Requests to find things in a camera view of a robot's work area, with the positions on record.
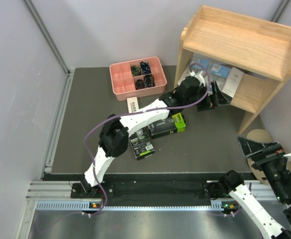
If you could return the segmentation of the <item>blue white razor blister pack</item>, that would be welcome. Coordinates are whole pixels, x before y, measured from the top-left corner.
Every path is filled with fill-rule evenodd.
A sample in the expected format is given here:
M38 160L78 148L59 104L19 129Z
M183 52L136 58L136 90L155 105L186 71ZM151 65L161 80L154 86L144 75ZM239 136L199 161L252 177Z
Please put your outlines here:
M189 74L190 71L198 72L200 70L203 70L205 72L204 73L205 81L202 82L199 80L199 82L202 83L204 86L206 86L208 83L208 76L207 76L206 71L201 66L204 66L204 68L207 69L209 63L210 62L208 60L192 58L190 62L188 63L188 65L186 66L185 70L183 71L181 77L179 78L177 85L179 86L181 82L185 80L186 77L190 76Z

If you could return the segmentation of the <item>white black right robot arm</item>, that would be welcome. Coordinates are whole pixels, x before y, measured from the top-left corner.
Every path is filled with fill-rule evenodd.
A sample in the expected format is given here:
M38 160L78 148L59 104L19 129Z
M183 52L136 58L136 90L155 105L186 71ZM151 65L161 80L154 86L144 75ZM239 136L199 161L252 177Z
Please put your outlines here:
M291 171L287 169L291 153L285 153L278 142L260 143L239 137L238 143L244 157L252 160L252 167L264 173L276 199L288 206L284 215L291 226ZM228 171L219 179L217 185L222 196L232 197L239 203L263 238L291 239L291 231L286 230L265 210L237 172Z

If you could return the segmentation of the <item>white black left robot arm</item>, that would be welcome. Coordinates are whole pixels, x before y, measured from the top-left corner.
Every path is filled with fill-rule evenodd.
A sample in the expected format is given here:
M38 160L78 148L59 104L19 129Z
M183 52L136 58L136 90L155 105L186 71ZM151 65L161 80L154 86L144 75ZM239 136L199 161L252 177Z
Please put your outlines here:
M92 163L80 179L82 192L90 198L98 194L110 164L126 152L129 138L137 131L180 113L185 108L197 106L204 111L217 106L219 102L228 103L229 99L217 81L187 76L174 90L161 95L148 106L133 113L110 115L91 130L101 129L96 154L88 151Z

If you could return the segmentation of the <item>white razor box dark end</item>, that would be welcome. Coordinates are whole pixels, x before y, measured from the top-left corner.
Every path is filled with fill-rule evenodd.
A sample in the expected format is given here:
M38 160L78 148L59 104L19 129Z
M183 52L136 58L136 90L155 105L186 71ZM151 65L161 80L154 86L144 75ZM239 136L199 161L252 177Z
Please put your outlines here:
M243 76L244 72L233 67L226 78L226 81L221 92L228 96L229 98L233 98Z

